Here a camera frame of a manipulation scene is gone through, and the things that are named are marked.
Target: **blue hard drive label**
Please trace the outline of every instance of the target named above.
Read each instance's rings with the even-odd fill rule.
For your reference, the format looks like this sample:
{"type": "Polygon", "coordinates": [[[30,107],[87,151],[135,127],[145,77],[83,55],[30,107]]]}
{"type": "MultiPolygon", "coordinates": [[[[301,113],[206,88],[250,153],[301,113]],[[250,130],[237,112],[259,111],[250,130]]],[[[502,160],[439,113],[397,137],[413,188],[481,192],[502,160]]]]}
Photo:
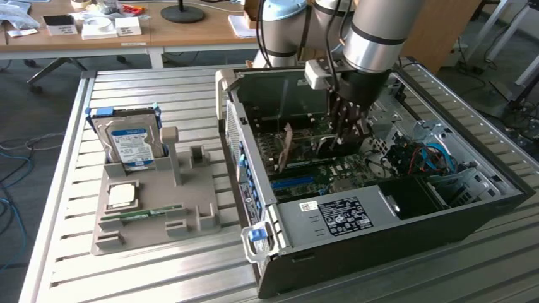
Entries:
{"type": "Polygon", "coordinates": [[[123,129],[113,131],[111,135],[123,164],[133,170],[145,169],[155,159],[153,147],[146,143],[147,130],[123,129]]]}
{"type": "Polygon", "coordinates": [[[319,210],[333,235],[345,235],[373,227],[371,219],[357,197],[319,204],[319,210]]]}

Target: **gray floor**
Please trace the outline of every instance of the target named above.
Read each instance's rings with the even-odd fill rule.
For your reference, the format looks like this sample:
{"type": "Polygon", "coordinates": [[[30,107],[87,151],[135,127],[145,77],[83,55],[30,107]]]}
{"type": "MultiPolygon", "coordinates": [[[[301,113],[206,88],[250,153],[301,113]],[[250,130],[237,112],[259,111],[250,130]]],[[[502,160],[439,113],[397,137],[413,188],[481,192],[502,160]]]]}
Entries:
{"type": "MultiPolygon", "coordinates": [[[[465,43],[474,38],[483,22],[482,19],[481,22],[470,24],[463,35],[465,43]]],[[[481,77],[485,80],[514,81],[538,54],[539,44],[517,35],[497,59],[499,69],[497,71],[487,69],[481,77]]],[[[197,58],[195,53],[186,53],[179,57],[171,56],[171,58],[181,64],[189,65],[237,64],[254,58],[254,51],[202,52],[197,58]]],[[[127,60],[130,62],[127,65],[121,64],[111,56],[82,59],[82,63],[94,70],[150,68],[150,59],[145,55],[127,56],[127,60]]],[[[49,62],[50,60],[38,60],[42,66],[49,62]]],[[[0,91],[7,94],[0,98],[0,142],[66,130],[81,72],[71,65],[63,66],[39,82],[45,93],[34,95],[27,90],[26,80],[35,72],[37,69],[26,67],[22,61],[14,61],[10,69],[0,73],[0,91]]],[[[458,93],[481,84],[479,81],[463,76],[454,69],[443,69],[439,77],[458,93]]],[[[531,99],[539,100],[538,96],[539,88],[534,90],[531,99]]],[[[493,92],[490,86],[469,93],[465,99],[483,110],[503,104],[503,98],[493,92]]],[[[530,153],[535,153],[533,144],[529,143],[525,148],[530,153]]],[[[22,150],[16,155],[26,155],[27,152],[22,150]]],[[[31,175],[8,188],[29,228],[29,247],[25,257],[18,260],[16,267],[0,272],[0,302],[16,302],[19,298],[27,272],[25,266],[30,260],[58,157],[59,150],[38,152],[34,157],[35,168],[31,175]]],[[[19,160],[0,157],[0,177],[19,164],[19,160]]],[[[6,217],[0,218],[0,227],[6,225],[6,217]]],[[[10,231],[0,237],[0,264],[6,263],[18,253],[20,242],[20,231],[18,225],[14,224],[10,231]]]]}

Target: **silver metal panel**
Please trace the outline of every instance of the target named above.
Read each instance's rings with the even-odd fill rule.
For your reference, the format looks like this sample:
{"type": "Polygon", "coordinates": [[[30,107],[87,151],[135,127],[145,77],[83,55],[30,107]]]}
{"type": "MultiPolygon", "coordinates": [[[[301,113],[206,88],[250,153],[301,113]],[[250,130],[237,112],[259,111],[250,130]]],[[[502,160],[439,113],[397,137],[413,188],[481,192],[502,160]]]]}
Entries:
{"type": "MultiPolygon", "coordinates": [[[[221,68],[225,66],[207,69],[215,73],[221,68]]],[[[198,90],[187,88],[189,83],[202,83],[202,78],[206,78],[206,83],[215,82],[213,76],[185,76],[185,71],[201,69],[205,68],[167,69],[177,74],[166,74],[173,78],[162,80],[150,75],[147,78],[154,80],[111,80],[95,85],[93,80],[83,81],[20,302],[262,302],[257,298],[253,267],[241,251],[241,227],[215,127],[181,131],[181,136],[194,132],[190,138],[195,141],[179,143],[178,148],[205,145],[211,150],[214,183],[219,187],[218,205],[227,227],[221,233],[199,239],[109,256],[89,254],[99,191],[95,176],[102,169],[105,153],[95,147],[99,142],[81,120],[83,108],[94,95],[93,102],[109,100],[103,106],[153,103],[143,97],[126,102],[126,98],[138,97],[130,95],[130,90],[123,93],[126,88],[142,89],[151,99],[161,96],[153,98],[153,88],[163,95],[197,93],[198,90]],[[187,89],[175,90],[182,85],[187,89]],[[210,130],[207,135],[211,138],[197,141],[197,132],[203,130],[210,130]]],[[[442,90],[437,96],[443,98],[443,104],[457,100],[462,107],[451,109],[451,113],[474,132],[479,132],[478,139],[499,153],[511,169],[523,174],[534,187],[539,187],[537,162],[422,68],[409,66],[406,69],[431,92],[442,90]]],[[[126,78],[146,73],[159,71],[99,72],[98,79],[102,75],[126,78]]],[[[189,128],[210,126],[213,116],[209,114],[214,106],[214,96],[205,100],[170,101],[162,104],[163,121],[181,122],[181,125],[193,121],[191,126],[183,124],[189,128]],[[199,109],[185,110],[187,102],[193,102],[190,108],[199,106],[199,109]]],[[[433,114],[423,110],[421,116],[429,115],[433,114]]],[[[539,297],[538,233],[539,194],[535,194],[513,213],[491,220],[465,241],[265,302],[527,302],[539,297]]]]}

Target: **plastic bag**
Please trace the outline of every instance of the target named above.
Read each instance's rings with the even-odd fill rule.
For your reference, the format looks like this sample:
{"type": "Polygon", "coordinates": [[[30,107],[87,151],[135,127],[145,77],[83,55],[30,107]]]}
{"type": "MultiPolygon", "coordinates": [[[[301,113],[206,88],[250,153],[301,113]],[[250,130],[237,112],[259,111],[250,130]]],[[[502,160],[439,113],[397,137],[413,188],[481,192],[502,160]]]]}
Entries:
{"type": "Polygon", "coordinates": [[[41,23],[22,10],[19,6],[0,4],[0,20],[8,20],[18,30],[39,28],[41,23]]]}

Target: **office chair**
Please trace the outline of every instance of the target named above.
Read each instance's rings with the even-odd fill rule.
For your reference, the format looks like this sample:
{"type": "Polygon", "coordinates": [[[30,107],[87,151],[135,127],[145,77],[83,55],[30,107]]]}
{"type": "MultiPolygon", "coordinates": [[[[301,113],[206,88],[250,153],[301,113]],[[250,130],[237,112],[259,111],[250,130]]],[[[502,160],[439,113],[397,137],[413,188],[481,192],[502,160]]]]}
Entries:
{"type": "MultiPolygon", "coordinates": [[[[126,57],[125,56],[117,56],[117,61],[121,63],[126,63],[126,57]]],[[[58,58],[55,61],[53,61],[50,63],[50,65],[47,65],[39,72],[38,74],[34,75],[34,77],[27,81],[29,83],[29,89],[31,90],[31,92],[34,93],[43,93],[43,87],[41,87],[39,85],[35,85],[34,83],[37,83],[39,81],[39,79],[42,79],[43,77],[46,77],[57,68],[59,68],[65,63],[71,63],[74,64],[82,71],[87,71],[87,68],[85,67],[85,65],[79,62],[79,60],[77,60],[77,58],[74,57],[69,57],[69,58],[58,58]]],[[[37,67],[37,62],[35,60],[25,60],[25,65],[30,66],[30,67],[37,67]]]]}

